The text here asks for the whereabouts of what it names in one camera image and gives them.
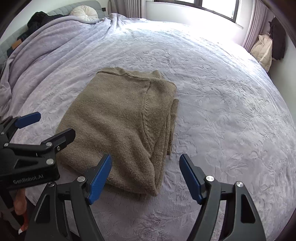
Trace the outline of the person's left hand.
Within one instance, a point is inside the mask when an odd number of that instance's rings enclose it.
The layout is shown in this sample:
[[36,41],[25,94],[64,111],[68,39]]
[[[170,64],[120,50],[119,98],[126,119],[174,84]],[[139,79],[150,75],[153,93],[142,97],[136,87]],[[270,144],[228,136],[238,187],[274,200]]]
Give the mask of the person's left hand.
[[23,215],[27,210],[26,190],[20,189],[14,198],[14,209],[17,215]]

